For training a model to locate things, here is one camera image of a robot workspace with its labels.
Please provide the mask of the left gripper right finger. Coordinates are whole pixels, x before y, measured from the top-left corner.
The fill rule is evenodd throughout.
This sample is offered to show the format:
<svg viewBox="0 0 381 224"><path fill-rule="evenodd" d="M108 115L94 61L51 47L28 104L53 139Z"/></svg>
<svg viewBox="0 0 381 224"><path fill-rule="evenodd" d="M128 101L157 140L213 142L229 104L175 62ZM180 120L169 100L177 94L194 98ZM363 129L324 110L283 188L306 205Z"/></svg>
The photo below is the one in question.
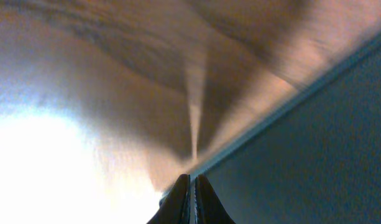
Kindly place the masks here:
<svg viewBox="0 0 381 224"><path fill-rule="evenodd" d="M207 177L202 174L195 179L195 223L236 224L223 207Z"/></svg>

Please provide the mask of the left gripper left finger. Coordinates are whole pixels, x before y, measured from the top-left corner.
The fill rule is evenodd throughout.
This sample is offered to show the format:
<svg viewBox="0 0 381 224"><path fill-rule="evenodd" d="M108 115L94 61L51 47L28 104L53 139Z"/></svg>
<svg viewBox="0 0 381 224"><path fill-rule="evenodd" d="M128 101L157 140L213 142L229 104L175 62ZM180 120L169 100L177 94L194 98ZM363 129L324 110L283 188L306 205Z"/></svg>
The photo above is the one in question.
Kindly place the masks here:
<svg viewBox="0 0 381 224"><path fill-rule="evenodd" d="M189 224L190 184L190 175L180 175L156 214L147 224Z"/></svg>

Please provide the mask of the dark green box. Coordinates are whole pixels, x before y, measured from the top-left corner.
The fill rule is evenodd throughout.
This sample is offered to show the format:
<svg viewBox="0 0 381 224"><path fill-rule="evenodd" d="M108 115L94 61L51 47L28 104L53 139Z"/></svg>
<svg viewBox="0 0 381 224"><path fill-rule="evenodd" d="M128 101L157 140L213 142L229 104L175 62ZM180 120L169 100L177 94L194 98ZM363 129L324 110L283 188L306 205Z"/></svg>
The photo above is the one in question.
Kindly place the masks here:
<svg viewBox="0 0 381 224"><path fill-rule="evenodd" d="M235 223L381 223L381 32L190 175Z"/></svg>

